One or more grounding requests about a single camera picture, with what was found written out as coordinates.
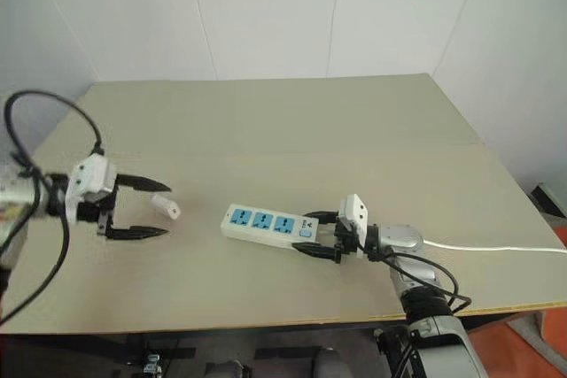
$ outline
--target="beige tabletop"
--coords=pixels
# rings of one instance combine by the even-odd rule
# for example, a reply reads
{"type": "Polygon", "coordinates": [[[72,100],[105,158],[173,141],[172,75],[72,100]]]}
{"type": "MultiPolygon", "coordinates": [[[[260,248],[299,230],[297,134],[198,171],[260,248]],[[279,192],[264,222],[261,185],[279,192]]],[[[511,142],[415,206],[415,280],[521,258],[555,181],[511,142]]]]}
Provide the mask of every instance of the beige tabletop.
{"type": "MultiPolygon", "coordinates": [[[[106,241],[72,227],[66,263],[2,331],[108,333],[389,320],[402,310],[387,267],[343,264],[227,239],[230,203],[301,214],[357,193],[371,222],[411,224],[467,245],[561,247],[509,173],[425,75],[287,81],[98,83],[79,104],[120,172],[163,181],[183,213],[159,216],[147,194],[119,193],[116,225],[169,234],[106,241]]],[[[69,171],[92,134],[70,113],[35,155],[69,171]]],[[[9,311],[55,261],[55,219],[36,221],[11,280],[9,311]]],[[[447,266],[466,313],[565,305],[567,258],[554,253],[427,248],[447,266]]]]}

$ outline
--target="power strip switch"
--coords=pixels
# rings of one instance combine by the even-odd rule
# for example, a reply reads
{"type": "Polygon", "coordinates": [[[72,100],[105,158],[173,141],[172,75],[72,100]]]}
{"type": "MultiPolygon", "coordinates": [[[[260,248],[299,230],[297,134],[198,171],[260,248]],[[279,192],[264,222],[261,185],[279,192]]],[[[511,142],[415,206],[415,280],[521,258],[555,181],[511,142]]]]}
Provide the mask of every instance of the power strip switch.
{"type": "Polygon", "coordinates": [[[221,231],[228,238],[293,249],[292,243],[314,243],[318,224],[313,217],[231,204],[221,231]]]}

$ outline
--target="white power strip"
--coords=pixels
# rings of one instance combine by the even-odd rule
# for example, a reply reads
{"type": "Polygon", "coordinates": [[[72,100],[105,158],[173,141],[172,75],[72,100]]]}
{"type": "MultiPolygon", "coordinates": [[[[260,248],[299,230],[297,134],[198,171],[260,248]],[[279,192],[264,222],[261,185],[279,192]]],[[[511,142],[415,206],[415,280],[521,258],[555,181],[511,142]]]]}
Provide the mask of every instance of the white power strip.
{"type": "Polygon", "coordinates": [[[228,238],[264,243],[280,248],[293,248],[292,243],[313,243],[318,219],[266,208],[231,204],[221,223],[228,238]]]}

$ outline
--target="white power cord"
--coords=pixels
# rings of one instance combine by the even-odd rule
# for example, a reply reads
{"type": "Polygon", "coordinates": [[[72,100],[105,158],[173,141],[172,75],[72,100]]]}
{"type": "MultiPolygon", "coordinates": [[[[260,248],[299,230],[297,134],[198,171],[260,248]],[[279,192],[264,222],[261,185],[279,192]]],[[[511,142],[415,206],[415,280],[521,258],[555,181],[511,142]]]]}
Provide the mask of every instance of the white power cord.
{"type": "Polygon", "coordinates": [[[448,243],[435,243],[433,241],[423,240],[423,243],[431,247],[444,248],[446,250],[457,251],[543,251],[543,252],[559,252],[567,254],[564,248],[539,248],[539,247],[468,247],[466,245],[450,245],[448,243]]]}

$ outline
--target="blue outlet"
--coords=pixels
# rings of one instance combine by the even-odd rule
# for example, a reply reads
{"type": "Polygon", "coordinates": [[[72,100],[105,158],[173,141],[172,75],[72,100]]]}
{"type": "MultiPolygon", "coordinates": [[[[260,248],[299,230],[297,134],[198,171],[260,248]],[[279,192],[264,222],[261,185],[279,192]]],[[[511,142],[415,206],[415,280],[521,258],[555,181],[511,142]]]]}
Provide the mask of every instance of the blue outlet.
{"type": "Polygon", "coordinates": [[[272,224],[272,219],[274,216],[271,214],[266,214],[264,212],[257,212],[254,216],[254,221],[252,222],[253,228],[258,229],[268,229],[269,225],[272,224]]]}
{"type": "Polygon", "coordinates": [[[242,210],[241,208],[237,208],[232,213],[232,217],[230,218],[230,223],[246,226],[250,221],[250,216],[252,216],[252,212],[250,210],[242,210]]]}
{"type": "Polygon", "coordinates": [[[276,219],[276,225],[274,226],[274,230],[276,232],[281,232],[282,234],[290,234],[293,230],[293,223],[295,223],[294,219],[290,219],[289,217],[281,217],[279,216],[276,219]]]}

